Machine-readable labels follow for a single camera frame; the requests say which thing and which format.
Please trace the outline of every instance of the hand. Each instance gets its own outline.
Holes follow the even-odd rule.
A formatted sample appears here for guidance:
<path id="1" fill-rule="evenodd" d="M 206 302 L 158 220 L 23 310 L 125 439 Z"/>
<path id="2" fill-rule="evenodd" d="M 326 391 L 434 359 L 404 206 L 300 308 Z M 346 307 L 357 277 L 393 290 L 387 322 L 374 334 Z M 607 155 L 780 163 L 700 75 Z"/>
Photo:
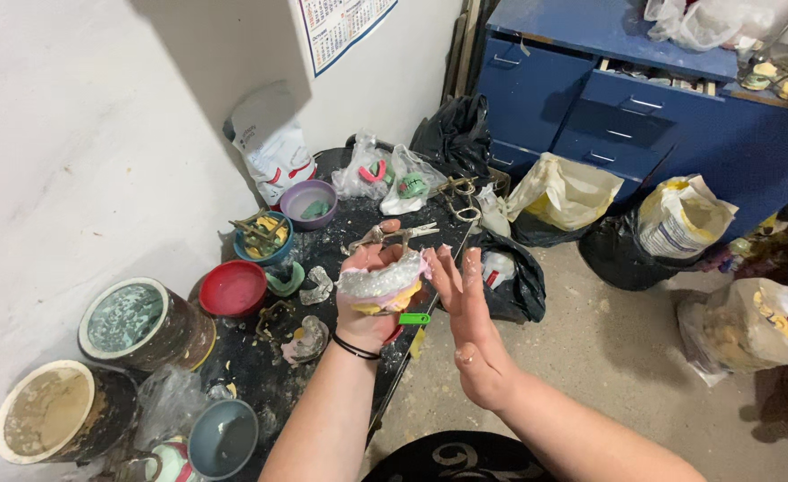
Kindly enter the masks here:
<path id="1" fill-rule="evenodd" d="M 465 280 L 456 269 L 449 247 L 442 246 L 438 254 L 429 249 L 427 258 L 432 286 L 450 313 L 450 331 L 456 344 L 454 362 L 465 395 L 478 407 L 504 410 L 514 398 L 522 371 L 507 354 L 501 334 L 489 317 L 483 295 L 480 248 L 465 251 Z"/>
<path id="2" fill-rule="evenodd" d="M 383 232 L 392 233 L 400 229 L 400 220 L 385 220 L 379 225 Z M 401 245 L 392 245 L 385 249 L 382 249 L 382 245 L 359 246 L 355 254 L 343 262 L 341 273 L 347 268 L 366 268 L 368 271 L 376 271 L 399 261 L 401 256 Z M 337 292 L 336 299 L 337 336 L 362 350 L 378 353 L 382 344 L 397 328 L 400 316 L 367 316 L 353 310 L 349 303 L 343 300 L 340 292 Z"/>

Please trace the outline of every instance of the green clip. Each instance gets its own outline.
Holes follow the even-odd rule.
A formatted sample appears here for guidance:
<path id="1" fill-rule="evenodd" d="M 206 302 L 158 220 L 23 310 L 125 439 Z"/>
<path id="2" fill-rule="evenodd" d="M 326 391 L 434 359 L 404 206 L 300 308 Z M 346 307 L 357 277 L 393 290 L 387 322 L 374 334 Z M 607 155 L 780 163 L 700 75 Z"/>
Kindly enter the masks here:
<path id="1" fill-rule="evenodd" d="M 425 313 L 401 313 L 401 325 L 425 325 L 430 323 L 430 316 Z"/>

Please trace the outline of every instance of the black garbage bag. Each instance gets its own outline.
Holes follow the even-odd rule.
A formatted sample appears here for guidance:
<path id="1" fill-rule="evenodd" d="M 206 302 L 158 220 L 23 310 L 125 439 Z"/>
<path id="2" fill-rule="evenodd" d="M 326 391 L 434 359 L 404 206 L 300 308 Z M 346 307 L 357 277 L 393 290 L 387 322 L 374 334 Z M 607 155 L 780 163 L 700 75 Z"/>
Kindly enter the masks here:
<path id="1" fill-rule="evenodd" d="M 516 276 L 502 281 L 495 289 L 483 283 L 489 314 L 497 320 L 524 324 L 538 323 L 546 314 L 546 283 L 543 270 L 523 247 L 491 231 L 471 236 L 466 241 L 469 248 L 483 249 L 483 261 L 487 252 L 495 251 L 512 255 L 516 264 Z"/>
<path id="2" fill-rule="evenodd" d="M 516 220 L 510 223 L 510 235 L 520 245 L 528 248 L 550 248 L 561 243 L 577 241 L 590 229 L 591 224 L 576 229 L 563 229 L 539 220 L 533 214 L 522 211 Z"/>
<path id="3" fill-rule="evenodd" d="M 463 96 L 445 102 L 414 131 L 409 150 L 439 165 L 451 164 L 465 178 L 488 179 L 489 127 L 485 96 Z"/>
<path id="4" fill-rule="evenodd" d="M 678 260 L 654 257 L 638 243 L 638 207 L 622 216 L 592 224 L 578 251 L 593 272 L 609 285 L 643 291 L 691 268 L 700 257 Z"/>

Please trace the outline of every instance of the white wall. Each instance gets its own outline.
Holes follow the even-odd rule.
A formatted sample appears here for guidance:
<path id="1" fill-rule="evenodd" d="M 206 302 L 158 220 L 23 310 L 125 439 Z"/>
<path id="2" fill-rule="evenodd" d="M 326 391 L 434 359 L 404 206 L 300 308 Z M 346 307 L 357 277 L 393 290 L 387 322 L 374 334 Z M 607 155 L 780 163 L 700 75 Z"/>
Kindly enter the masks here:
<path id="1" fill-rule="evenodd" d="M 257 203 L 220 126 L 288 79 L 313 152 L 362 126 L 408 142 L 438 107 L 461 0 L 400 0 L 316 80 L 286 2 L 0 0 L 0 403 L 80 357 L 88 302 L 138 274 L 187 296 Z M 0 480 L 56 480 L 14 466 Z"/>

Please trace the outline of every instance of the dental impression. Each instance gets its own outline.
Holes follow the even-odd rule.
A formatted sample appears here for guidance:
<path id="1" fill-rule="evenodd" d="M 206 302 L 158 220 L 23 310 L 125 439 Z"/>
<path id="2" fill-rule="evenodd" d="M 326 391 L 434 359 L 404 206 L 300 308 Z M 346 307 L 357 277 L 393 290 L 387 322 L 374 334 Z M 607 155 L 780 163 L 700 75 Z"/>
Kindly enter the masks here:
<path id="1" fill-rule="evenodd" d="M 412 295 L 421 290 L 421 275 L 431 279 L 424 251 L 406 249 L 398 262 L 378 271 L 348 268 L 335 283 L 338 293 L 353 310 L 366 315 L 402 312 L 409 307 Z"/>

